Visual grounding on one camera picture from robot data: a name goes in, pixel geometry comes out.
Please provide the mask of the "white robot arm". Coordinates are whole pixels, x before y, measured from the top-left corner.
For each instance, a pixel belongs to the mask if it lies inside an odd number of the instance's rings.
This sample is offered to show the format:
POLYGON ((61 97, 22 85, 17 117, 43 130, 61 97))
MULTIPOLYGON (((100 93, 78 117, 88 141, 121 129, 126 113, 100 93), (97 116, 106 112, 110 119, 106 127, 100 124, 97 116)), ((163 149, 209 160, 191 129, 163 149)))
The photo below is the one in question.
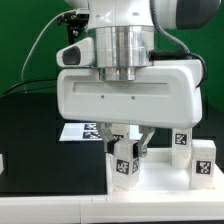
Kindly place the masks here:
POLYGON ((60 114, 96 123, 107 152, 147 153, 157 128, 190 129, 202 117, 203 59, 186 45, 158 51, 154 36, 203 27, 221 0, 66 0, 85 39, 57 54, 60 114))

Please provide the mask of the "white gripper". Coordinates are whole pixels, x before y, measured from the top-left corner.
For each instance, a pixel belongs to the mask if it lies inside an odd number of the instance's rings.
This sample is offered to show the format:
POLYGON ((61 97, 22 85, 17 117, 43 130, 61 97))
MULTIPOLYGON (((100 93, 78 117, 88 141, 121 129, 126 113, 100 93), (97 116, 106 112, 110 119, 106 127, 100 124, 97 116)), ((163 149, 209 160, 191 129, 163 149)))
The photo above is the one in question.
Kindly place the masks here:
POLYGON ((101 81, 92 68, 65 69, 57 80, 58 108, 65 119, 97 122, 109 154, 117 143, 111 123, 141 125, 133 157, 144 158, 153 127, 188 129, 201 120, 201 78, 198 60, 156 61, 138 69, 134 81, 121 82, 101 81))

